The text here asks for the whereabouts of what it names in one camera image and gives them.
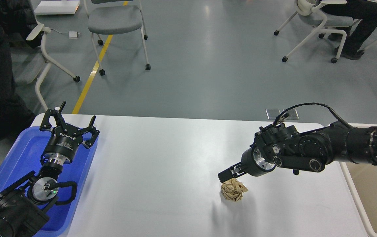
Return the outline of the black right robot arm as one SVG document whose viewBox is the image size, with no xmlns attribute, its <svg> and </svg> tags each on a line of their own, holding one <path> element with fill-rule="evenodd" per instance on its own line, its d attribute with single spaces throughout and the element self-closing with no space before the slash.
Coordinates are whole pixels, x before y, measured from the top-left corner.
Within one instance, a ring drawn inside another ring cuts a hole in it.
<svg viewBox="0 0 377 237">
<path fill-rule="evenodd" d="M 220 172 L 218 179 L 224 183 L 246 173 L 258 177 L 276 167 L 292 169 L 295 175 L 321 172 L 334 161 L 377 166 L 377 126 L 353 127 L 332 108 L 329 111 L 335 123 L 300 133 L 293 125 L 285 126 L 289 110 L 284 110 L 273 123 L 259 128 L 241 161 Z"/>
</svg>

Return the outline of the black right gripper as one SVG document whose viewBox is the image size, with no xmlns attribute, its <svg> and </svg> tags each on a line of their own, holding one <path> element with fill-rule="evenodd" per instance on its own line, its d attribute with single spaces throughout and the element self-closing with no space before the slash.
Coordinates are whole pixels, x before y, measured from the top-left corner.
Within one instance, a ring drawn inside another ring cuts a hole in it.
<svg viewBox="0 0 377 237">
<path fill-rule="evenodd" d="M 240 177 L 245 173 L 259 177 L 274 171 L 275 167 L 276 165 L 265 160 L 257 147 L 251 147 L 242 154 L 241 162 L 218 173 L 218 179 L 220 183 L 224 183 L 232 178 Z"/>
</svg>

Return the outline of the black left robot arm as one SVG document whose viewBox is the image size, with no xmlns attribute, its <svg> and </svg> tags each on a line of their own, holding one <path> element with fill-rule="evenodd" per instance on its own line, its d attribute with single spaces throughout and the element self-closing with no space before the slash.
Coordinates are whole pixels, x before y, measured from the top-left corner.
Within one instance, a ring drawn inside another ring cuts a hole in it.
<svg viewBox="0 0 377 237">
<path fill-rule="evenodd" d="M 70 223 L 100 131 L 48 109 L 18 137 L 0 168 L 0 237 L 53 236 Z"/>
</svg>

